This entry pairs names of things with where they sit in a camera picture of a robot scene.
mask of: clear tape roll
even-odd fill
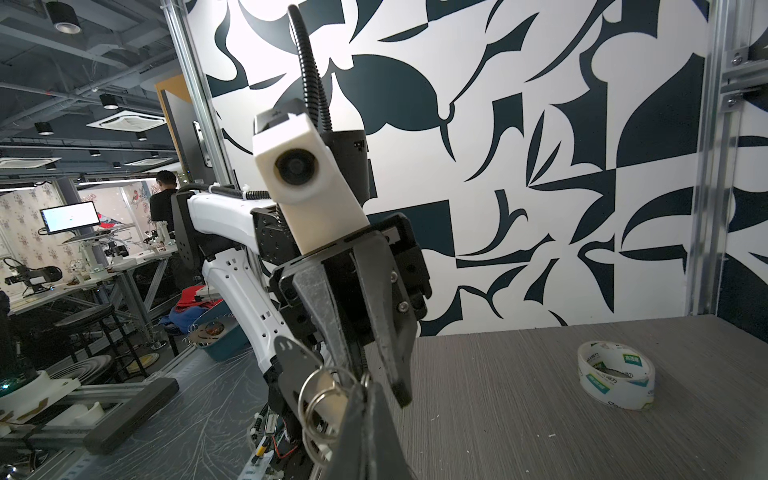
[[[656,369],[648,357],[620,343],[593,341],[578,347],[581,387],[606,405],[645,410],[654,404]]]

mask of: computer monitor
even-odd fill
[[[48,233],[61,233],[100,224],[93,202],[64,205],[40,210]]]

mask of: gray tabletop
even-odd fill
[[[654,361],[651,410],[582,390],[576,349],[593,339]],[[712,316],[421,338],[414,402],[393,417],[420,480],[765,478],[765,365],[768,344]],[[170,404],[78,480],[238,477],[266,401],[252,352],[215,363],[198,351],[177,370]]]
[[[651,410],[584,392],[593,339],[651,358]],[[768,478],[766,365],[768,344],[713,316],[422,338],[394,419],[421,480]]]

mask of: wood grain surface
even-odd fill
[[[651,410],[584,392],[589,340],[654,362]],[[420,480],[768,478],[766,365],[768,344],[714,316],[436,336],[416,340],[413,403],[389,400]]]

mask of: blue cloth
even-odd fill
[[[181,313],[177,312],[176,309],[171,309],[170,313],[160,320],[160,323],[173,323],[175,326],[179,327],[183,333],[188,333],[190,326],[192,326],[197,319],[207,311],[208,309],[203,308],[202,306],[191,306]]]

